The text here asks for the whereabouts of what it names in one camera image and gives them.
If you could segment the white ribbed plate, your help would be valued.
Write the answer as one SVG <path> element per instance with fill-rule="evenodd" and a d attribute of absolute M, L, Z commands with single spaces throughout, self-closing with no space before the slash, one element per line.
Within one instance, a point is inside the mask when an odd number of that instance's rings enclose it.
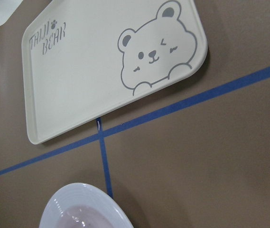
<path fill-rule="evenodd" d="M 132 228 L 120 206 L 99 188 L 71 183 L 48 201 L 40 228 Z"/>

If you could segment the cream bear tray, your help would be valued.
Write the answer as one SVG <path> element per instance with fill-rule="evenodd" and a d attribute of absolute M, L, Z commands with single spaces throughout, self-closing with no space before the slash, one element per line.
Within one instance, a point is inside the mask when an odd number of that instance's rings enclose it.
<path fill-rule="evenodd" d="M 207 39 L 192 0 L 54 0 L 26 28 L 28 139 L 40 144 L 192 76 Z"/>

